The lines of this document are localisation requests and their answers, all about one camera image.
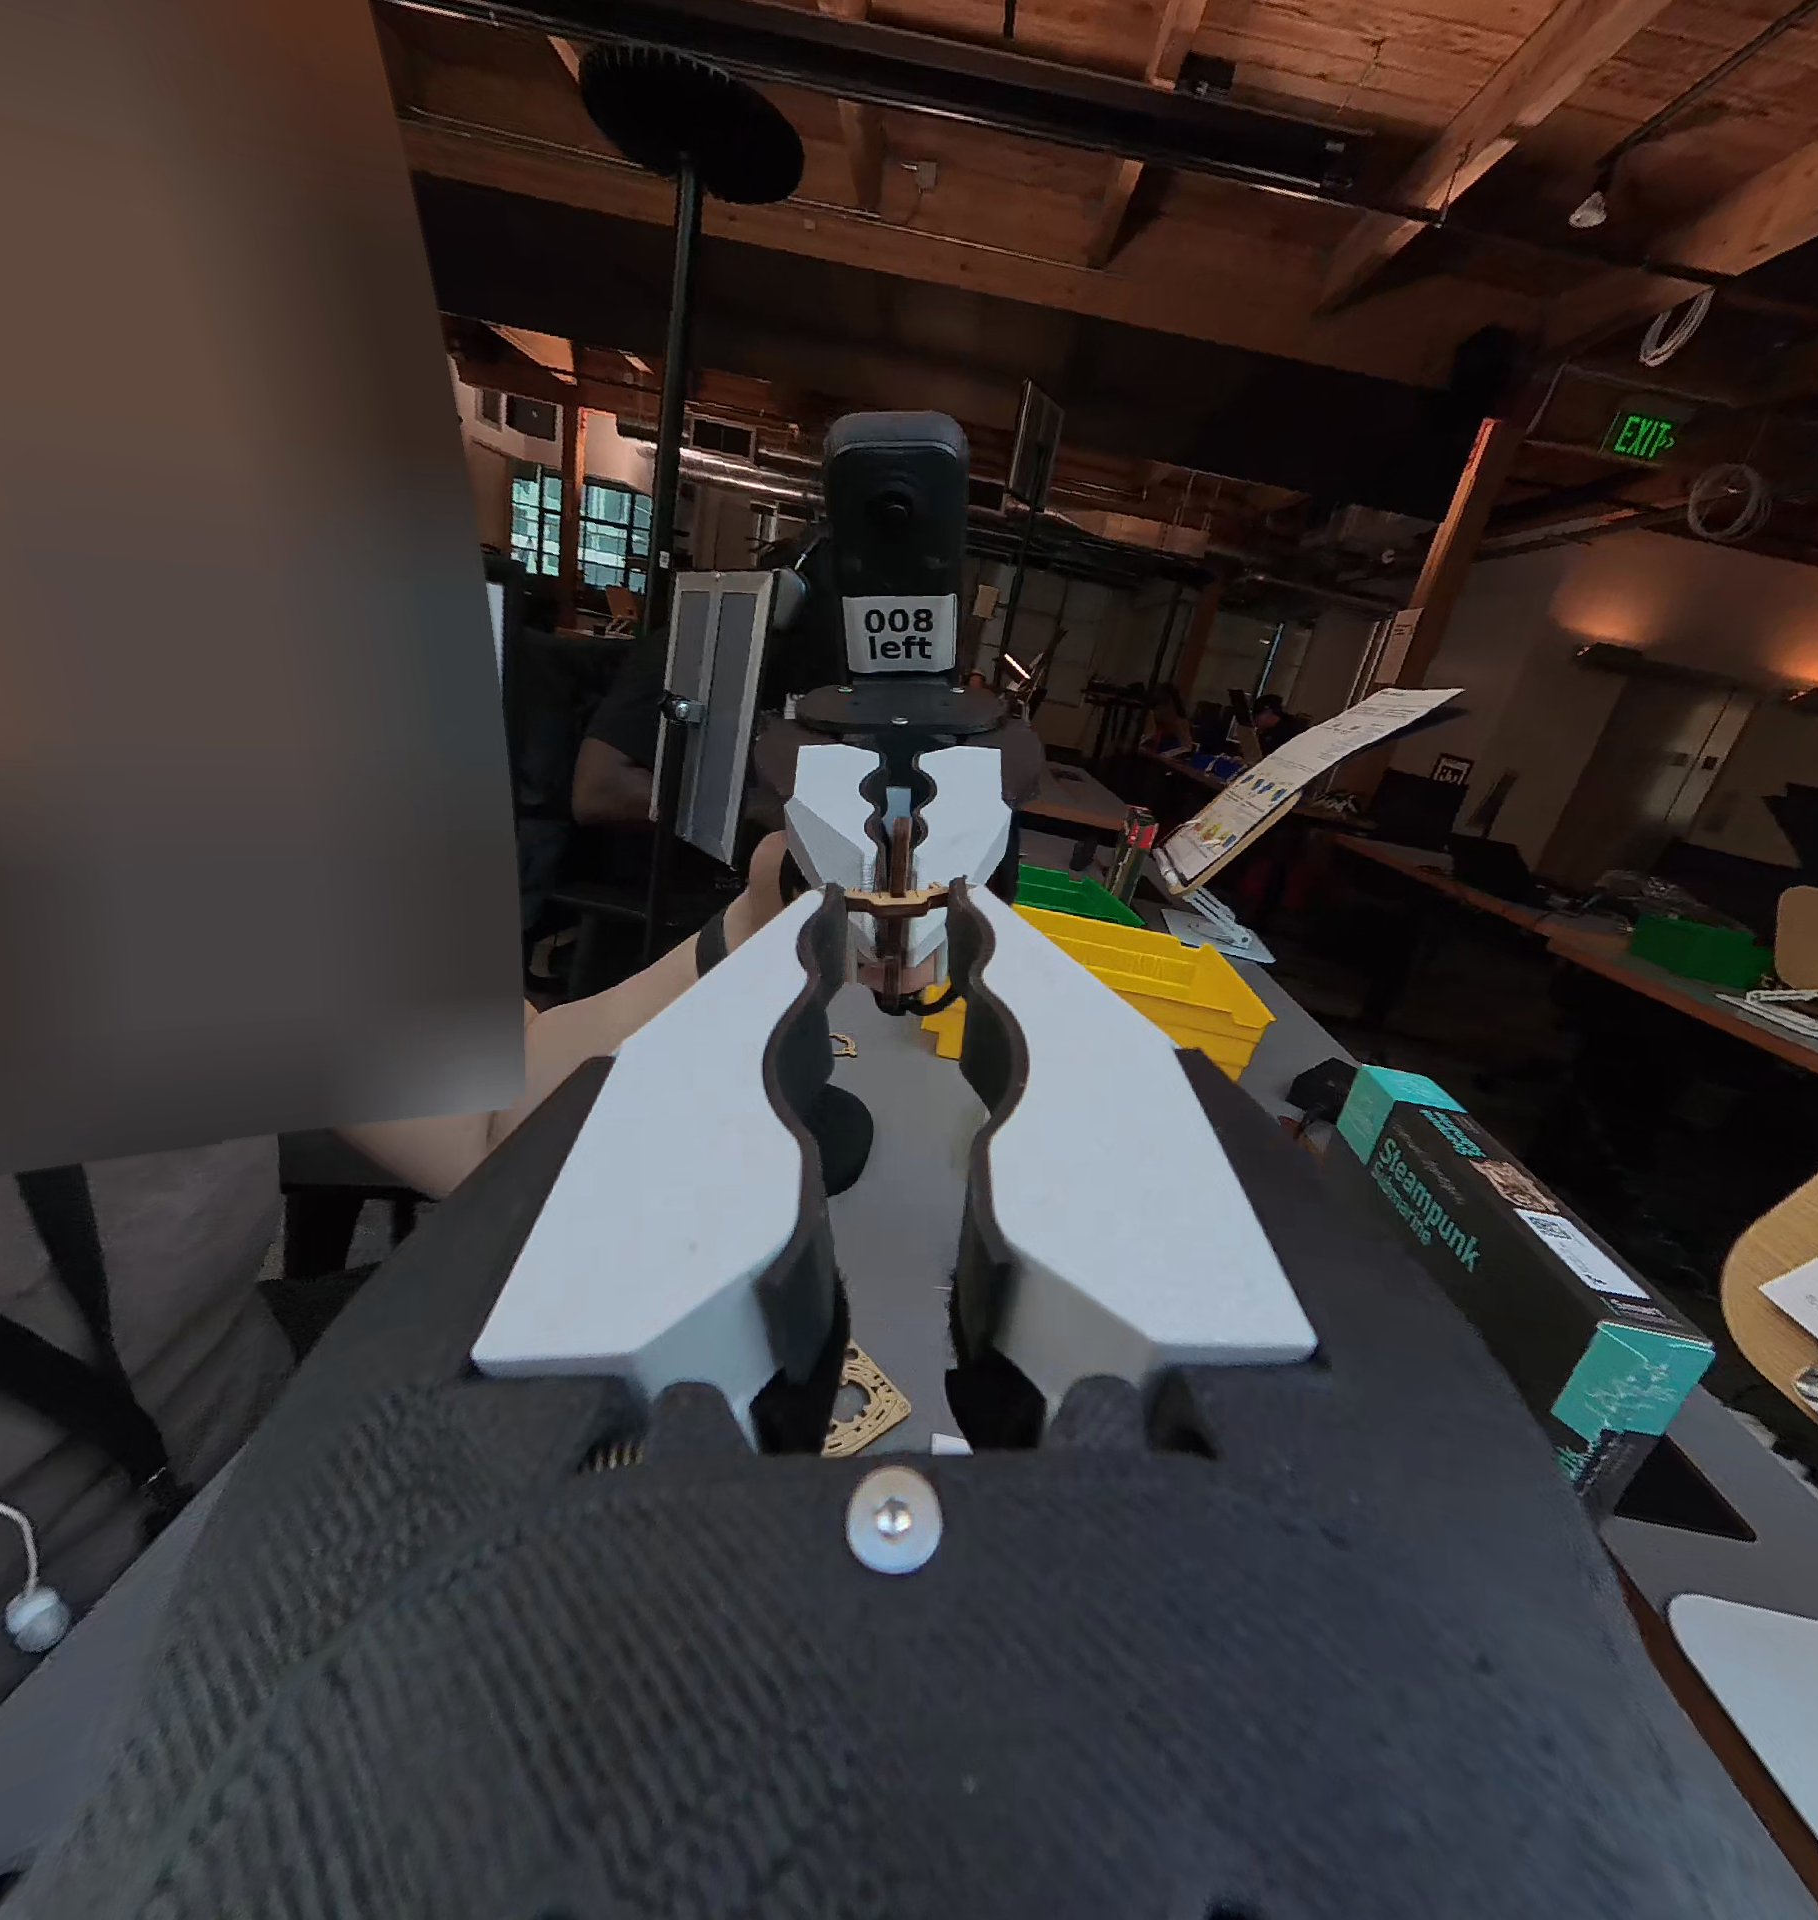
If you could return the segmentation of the person's left forearm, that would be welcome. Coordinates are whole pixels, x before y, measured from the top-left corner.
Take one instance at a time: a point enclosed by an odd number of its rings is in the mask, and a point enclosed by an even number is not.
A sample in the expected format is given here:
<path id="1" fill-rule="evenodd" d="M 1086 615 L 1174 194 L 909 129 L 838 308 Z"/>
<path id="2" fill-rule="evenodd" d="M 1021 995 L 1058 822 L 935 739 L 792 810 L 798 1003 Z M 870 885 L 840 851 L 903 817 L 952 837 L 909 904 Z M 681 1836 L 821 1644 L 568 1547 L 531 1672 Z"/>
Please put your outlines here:
<path id="1" fill-rule="evenodd" d="M 337 1130 L 340 1138 L 403 1184 L 446 1197 L 576 1070 L 614 1055 L 780 911 L 776 896 L 759 902 L 744 893 L 697 936 L 630 979 L 549 1012 L 525 1009 L 525 1086 L 506 1108 L 352 1125 Z"/>

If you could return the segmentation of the long wooden desk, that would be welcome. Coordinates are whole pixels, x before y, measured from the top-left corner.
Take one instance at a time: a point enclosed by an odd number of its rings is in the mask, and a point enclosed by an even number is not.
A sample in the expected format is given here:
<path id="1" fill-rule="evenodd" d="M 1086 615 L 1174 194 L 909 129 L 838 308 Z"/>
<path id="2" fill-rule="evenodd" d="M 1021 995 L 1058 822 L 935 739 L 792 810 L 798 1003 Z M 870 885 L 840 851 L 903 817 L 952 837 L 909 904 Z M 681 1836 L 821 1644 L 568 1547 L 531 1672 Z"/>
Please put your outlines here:
<path id="1" fill-rule="evenodd" d="M 1791 1027 L 1773 1025 L 1739 1003 L 1714 993 L 1705 981 L 1676 975 L 1628 951 L 1628 937 L 1591 926 L 1580 915 L 1563 915 L 1548 906 L 1528 906 L 1460 883 L 1441 866 L 1438 857 L 1420 847 L 1377 846 L 1358 833 L 1337 833 L 1332 847 L 1350 855 L 1369 866 L 1395 873 L 1451 904 L 1495 916 L 1528 937 L 1542 943 L 1550 956 L 1567 962 L 1593 977 L 1663 1004 L 1696 1025 L 1712 1027 L 1727 1038 L 1760 1049 L 1783 1063 L 1818 1077 L 1818 1038 Z"/>

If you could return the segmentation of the dark wooden model part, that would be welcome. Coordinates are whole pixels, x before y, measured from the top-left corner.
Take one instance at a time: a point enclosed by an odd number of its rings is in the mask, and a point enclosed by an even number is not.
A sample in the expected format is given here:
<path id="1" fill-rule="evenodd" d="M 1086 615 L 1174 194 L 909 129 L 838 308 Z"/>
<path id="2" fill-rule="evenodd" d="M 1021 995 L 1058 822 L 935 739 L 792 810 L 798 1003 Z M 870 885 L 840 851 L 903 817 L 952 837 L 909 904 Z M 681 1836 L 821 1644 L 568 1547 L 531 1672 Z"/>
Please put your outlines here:
<path id="1" fill-rule="evenodd" d="M 913 851 L 918 822 L 910 812 L 903 812 L 888 826 L 888 847 L 881 862 L 880 896 L 892 902 L 889 913 L 876 915 L 876 959 L 880 983 L 873 988 L 877 1008 L 896 1017 L 905 1012 L 913 988 L 907 983 L 909 959 L 907 943 L 921 916 L 920 906 L 901 909 L 903 901 L 915 893 L 913 885 Z"/>

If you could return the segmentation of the instruction sheet on stand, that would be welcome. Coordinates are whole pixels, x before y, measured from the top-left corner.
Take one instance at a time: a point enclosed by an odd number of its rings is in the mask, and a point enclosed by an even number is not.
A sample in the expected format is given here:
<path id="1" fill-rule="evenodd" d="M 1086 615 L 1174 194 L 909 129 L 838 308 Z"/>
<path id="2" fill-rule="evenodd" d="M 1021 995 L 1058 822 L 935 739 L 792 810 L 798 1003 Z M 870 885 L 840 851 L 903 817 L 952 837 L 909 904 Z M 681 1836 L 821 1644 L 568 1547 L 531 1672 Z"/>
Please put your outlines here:
<path id="1" fill-rule="evenodd" d="M 1386 686 L 1298 732 L 1230 781 L 1152 852 L 1169 898 L 1186 898 L 1247 852 L 1305 792 L 1347 761 L 1446 722 L 1460 686 Z"/>

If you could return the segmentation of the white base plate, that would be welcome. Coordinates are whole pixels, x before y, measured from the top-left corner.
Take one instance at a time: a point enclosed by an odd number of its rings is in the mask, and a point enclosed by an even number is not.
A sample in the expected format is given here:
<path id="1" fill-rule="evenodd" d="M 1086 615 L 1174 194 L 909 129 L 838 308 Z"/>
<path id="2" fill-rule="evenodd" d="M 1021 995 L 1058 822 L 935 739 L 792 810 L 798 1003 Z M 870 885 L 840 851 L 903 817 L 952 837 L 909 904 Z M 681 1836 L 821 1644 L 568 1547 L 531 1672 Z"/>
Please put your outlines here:
<path id="1" fill-rule="evenodd" d="M 1818 1842 L 1818 1619 L 1682 1594 L 1668 1624 Z"/>

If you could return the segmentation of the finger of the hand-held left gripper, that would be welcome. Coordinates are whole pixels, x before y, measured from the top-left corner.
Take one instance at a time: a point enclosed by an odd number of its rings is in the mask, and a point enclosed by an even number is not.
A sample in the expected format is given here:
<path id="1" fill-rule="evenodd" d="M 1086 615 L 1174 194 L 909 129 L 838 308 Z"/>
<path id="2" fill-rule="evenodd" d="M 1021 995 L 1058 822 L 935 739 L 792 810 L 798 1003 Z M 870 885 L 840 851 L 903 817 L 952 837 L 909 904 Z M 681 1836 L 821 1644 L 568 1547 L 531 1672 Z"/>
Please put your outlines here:
<path id="1" fill-rule="evenodd" d="M 896 818 L 907 822 L 903 890 L 963 881 L 981 892 L 1003 866 L 1013 830 L 998 747 L 942 747 L 896 772 Z"/>
<path id="2" fill-rule="evenodd" d="M 855 746 L 800 746 L 783 803 L 783 837 L 811 890 L 864 893 L 886 855 L 873 837 L 876 800 L 864 785 L 881 774 L 877 752 Z"/>

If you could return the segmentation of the green plastic bin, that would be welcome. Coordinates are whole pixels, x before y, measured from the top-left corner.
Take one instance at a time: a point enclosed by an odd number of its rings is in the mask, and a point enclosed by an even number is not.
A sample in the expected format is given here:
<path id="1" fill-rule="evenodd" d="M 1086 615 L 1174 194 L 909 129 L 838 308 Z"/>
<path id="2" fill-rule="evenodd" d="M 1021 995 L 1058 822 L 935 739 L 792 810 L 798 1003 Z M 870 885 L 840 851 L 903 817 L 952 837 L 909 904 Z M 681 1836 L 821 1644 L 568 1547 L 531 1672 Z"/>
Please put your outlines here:
<path id="1" fill-rule="evenodd" d="M 1642 913 L 1626 952 L 1678 977 L 1737 995 L 1773 975 L 1773 951 L 1746 927 L 1719 920 Z"/>
<path id="2" fill-rule="evenodd" d="M 1032 862 L 1018 866 L 1018 911 L 1059 915 L 1142 931 L 1146 924 L 1086 871 L 1052 871 Z"/>

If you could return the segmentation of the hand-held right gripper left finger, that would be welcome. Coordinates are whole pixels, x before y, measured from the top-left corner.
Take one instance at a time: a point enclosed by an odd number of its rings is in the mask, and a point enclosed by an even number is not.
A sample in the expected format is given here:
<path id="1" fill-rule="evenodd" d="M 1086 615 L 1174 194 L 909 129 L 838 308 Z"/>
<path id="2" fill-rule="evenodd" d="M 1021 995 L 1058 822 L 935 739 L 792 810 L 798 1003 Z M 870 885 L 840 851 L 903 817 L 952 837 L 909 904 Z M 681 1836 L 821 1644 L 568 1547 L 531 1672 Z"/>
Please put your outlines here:
<path id="1" fill-rule="evenodd" d="M 829 1003 L 845 893 L 800 896 L 628 1037 L 472 1344 L 490 1380 L 712 1385 L 764 1452 L 826 1448 L 848 1355 L 827 1200 L 853 1184 Z"/>

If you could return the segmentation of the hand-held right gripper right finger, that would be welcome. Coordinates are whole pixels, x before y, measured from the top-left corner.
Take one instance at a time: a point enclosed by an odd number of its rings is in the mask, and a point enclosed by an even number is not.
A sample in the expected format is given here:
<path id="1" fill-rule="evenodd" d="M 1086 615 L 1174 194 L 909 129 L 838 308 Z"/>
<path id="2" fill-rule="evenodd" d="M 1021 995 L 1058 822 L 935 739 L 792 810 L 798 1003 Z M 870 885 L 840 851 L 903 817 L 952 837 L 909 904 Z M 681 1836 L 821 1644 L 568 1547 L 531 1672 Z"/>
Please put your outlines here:
<path id="1" fill-rule="evenodd" d="M 944 1393 L 968 1444 L 1036 1444 L 1070 1395 L 1287 1368 L 1317 1333 L 1184 1050 L 983 885 L 947 896 L 969 1142 Z"/>

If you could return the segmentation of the wooden board with paper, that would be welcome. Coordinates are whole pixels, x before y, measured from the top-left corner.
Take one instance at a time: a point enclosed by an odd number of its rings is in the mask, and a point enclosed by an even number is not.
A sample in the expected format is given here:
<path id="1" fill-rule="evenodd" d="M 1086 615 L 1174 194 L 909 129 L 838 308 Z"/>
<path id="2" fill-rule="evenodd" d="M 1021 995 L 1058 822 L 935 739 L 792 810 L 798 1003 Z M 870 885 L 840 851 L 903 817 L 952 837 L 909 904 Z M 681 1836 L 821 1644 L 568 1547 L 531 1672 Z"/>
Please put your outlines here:
<path id="1" fill-rule="evenodd" d="M 1818 1427 L 1818 1406 L 1793 1389 L 1818 1366 L 1818 1172 L 1739 1236 L 1719 1302 L 1740 1355 Z"/>

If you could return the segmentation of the black teal product box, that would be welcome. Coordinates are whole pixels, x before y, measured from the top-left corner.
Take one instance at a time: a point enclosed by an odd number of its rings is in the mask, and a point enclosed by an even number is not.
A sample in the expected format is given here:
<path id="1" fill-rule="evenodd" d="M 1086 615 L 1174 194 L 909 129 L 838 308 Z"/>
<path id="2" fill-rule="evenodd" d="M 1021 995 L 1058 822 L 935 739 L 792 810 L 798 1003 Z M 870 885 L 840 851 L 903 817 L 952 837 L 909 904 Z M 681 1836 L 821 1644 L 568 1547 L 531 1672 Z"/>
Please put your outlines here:
<path id="1" fill-rule="evenodd" d="M 1335 1134 L 1352 1188 L 1470 1321 L 1574 1494 L 1614 1513 L 1714 1344 L 1425 1074 L 1359 1066 Z"/>

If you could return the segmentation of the light wooden frame part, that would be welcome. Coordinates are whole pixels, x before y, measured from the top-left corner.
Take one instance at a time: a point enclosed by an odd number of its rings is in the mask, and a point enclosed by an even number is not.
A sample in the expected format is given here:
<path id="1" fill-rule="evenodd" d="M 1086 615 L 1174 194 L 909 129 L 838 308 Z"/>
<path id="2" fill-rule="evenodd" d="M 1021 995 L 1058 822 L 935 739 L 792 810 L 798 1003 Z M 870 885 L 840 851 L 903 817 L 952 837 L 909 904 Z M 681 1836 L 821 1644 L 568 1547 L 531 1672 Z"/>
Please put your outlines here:
<path id="1" fill-rule="evenodd" d="M 901 1427 L 910 1413 L 913 1405 L 896 1381 L 857 1343 L 848 1340 L 821 1456 L 826 1460 L 859 1456 Z"/>

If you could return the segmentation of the black ceiling track rail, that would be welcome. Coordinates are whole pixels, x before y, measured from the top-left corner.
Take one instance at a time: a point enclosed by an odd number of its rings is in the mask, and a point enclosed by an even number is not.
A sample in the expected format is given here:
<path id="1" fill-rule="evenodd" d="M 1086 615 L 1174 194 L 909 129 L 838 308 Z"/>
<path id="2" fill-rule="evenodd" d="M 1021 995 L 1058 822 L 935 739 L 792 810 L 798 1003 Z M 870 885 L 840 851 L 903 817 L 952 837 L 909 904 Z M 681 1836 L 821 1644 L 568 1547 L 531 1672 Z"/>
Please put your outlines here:
<path id="1" fill-rule="evenodd" d="M 752 2 L 425 4 L 490 29 L 687 55 L 741 80 L 905 109 L 1090 154 L 1358 203 L 1364 138 L 1286 114 L 975 43 Z"/>

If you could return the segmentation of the led light panel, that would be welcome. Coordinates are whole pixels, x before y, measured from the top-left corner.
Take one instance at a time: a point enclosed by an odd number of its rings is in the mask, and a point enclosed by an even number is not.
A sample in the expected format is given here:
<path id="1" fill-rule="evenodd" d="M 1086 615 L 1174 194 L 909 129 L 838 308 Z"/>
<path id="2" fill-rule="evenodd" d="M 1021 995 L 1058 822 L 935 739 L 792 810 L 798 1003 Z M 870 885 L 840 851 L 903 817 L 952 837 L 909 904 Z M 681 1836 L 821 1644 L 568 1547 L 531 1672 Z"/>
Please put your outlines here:
<path id="1" fill-rule="evenodd" d="M 652 821 L 732 862 L 776 574 L 683 572 L 665 621 Z"/>

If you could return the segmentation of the person's left hand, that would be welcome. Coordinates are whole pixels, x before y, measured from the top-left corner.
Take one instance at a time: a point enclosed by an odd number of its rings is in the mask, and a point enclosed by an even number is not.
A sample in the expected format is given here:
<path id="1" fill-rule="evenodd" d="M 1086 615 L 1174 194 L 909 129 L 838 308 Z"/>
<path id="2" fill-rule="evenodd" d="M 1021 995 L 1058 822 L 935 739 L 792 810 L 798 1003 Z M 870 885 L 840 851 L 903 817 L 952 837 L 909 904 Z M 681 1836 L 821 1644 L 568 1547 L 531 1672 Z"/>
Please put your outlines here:
<path id="1" fill-rule="evenodd" d="M 767 833 L 752 851 L 741 893 L 728 906 L 731 945 L 741 945 L 776 920 L 786 904 L 783 866 L 790 858 L 786 831 Z"/>

